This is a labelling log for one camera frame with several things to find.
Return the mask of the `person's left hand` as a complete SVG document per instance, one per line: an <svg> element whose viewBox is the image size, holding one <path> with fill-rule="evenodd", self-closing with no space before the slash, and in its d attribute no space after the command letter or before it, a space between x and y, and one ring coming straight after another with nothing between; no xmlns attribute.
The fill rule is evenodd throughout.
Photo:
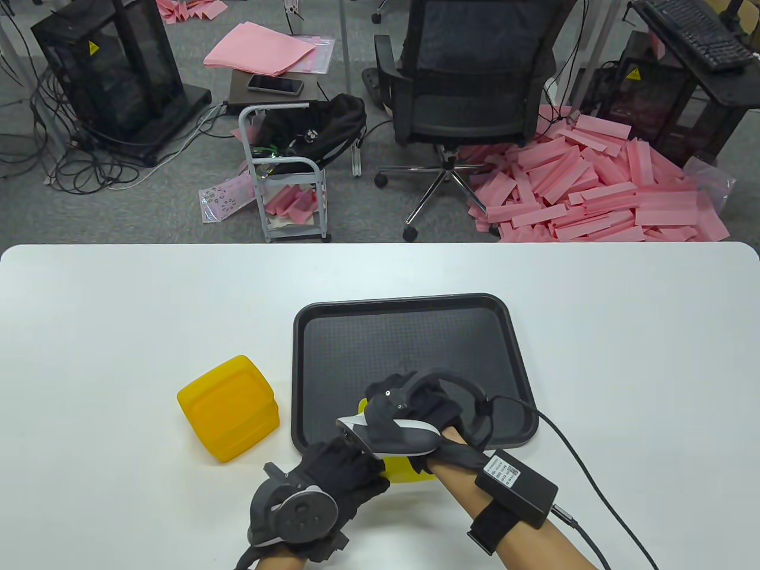
<svg viewBox="0 0 760 570"><path fill-rule="evenodd" d="M287 543L288 551L298 558L321 562L344 548L347 538L342 530L347 522L355 518L361 505L389 489L384 470L383 461L342 437L309 446L291 472L331 496L338 516L326 537L304 544Z"/></svg>

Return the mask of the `person's right hand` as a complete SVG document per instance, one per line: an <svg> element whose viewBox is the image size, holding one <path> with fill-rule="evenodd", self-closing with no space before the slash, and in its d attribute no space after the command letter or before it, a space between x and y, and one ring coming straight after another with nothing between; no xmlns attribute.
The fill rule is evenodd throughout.
<svg viewBox="0 0 760 570"><path fill-rule="evenodd" d="M372 383L365 391L368 401L364 414L376 416L384 410L394 410L394 418L419 420L429 424L439 432L454 428L461 434L464 443L443 444L429 454L410 456L408 461L417 473L432 473L428 459L444 464L479 472L488 464L489 457L483 453L485 442L475 442L465 431L461 415L463 408L453 401L443 390L441 383L456 384L475 397L476 421L479 427L487 417L492 416L492 404L477 385L445 370L409 372L405 375L393 374L382 382Z"/></svg>

